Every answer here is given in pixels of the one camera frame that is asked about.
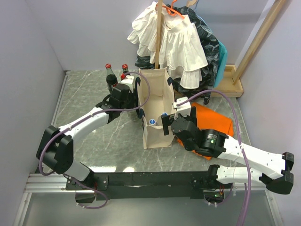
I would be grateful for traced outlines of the clear chang bottle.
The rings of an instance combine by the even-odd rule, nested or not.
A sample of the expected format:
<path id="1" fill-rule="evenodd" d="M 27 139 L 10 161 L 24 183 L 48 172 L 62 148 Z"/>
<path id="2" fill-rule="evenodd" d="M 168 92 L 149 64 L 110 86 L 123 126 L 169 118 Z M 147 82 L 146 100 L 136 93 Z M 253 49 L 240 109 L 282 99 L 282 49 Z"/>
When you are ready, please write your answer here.
<path id="1" fill-rule="evenodd" d="M 127 112 L 127 115 L 128 115 L 128 117 L 129 117 L 129 119 L 132 120 L 132 121 L 137 121 L 137 120 L 139 120 L 139 117 L 138 117 L 138 115 L 137 115 L 136 110 L 134 110 L 134 111 L 128 111 L 128 112 Z"/>

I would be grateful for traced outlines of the coca-cola glass bottle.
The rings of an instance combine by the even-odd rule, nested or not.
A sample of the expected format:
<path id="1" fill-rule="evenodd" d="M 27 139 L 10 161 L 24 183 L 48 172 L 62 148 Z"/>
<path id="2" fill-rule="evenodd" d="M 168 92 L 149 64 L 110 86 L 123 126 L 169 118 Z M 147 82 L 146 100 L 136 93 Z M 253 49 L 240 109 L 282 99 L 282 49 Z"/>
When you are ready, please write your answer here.
<path id="1" fill-rule="evenodd" d="M 107 83 L 109 92 L 112 93 L 113 88 L 118 83 L 118 79 L 112 70 L 111 64 L 106 64 L 105 68 L 106 68 L 106 83 Z"/>
<path id="2" fill-rule="evenodd" d="M 123 71 L 123 73 L 129 72 L 129 70 L 128 70 L 128 65 L 127 65 L 127 64 L 123 64 L 123 65 L 122 65 L 122 71 Z"/>

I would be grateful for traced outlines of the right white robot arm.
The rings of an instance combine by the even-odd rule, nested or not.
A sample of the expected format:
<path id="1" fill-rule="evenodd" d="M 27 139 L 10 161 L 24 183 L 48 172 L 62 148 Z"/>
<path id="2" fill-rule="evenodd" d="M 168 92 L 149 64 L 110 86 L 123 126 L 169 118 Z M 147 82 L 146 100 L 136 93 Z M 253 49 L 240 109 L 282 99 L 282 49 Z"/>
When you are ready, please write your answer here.
<path id="1" fill-rule="evenodd" d="M 219 184 L 249 183 L 264 184 L 277 194 L 289 194 L 293 188 L 294 155 L 270 153 L 253 146 L 239 143 L 230 135 L 214 129 L 197 127 L 196 108 L 190 113 L 161 115 L 164 135 L 173 133 L 187 151 L 203 157 L 225 159 L 242 164 L 242 167 L 210 167 L 206 182 L 210 187 Z"/>

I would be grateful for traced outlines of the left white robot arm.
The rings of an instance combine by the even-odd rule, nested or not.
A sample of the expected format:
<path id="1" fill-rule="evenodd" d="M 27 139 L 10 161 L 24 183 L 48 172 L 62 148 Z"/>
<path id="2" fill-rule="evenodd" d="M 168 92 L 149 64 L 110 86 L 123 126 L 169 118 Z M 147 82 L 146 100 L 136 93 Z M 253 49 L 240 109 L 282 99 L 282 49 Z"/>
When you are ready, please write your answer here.
<path id="1" fill-rule="evenodd" d="M 59 128 L 47 127 L 36 154 L 40 173 L 47 175 L 42 168 L 45 164 L 53 173 L 75 178 L 81 188 L 91 188 L 95 184 L 94 172 L 74 159 L 74 144 L 95 129 L 118 118 L 122 111 L 135 108 L 136 96 L 136 86 L 130 87 L 119 83 L 113 88 L 111 94 L 87 114 Z"/>

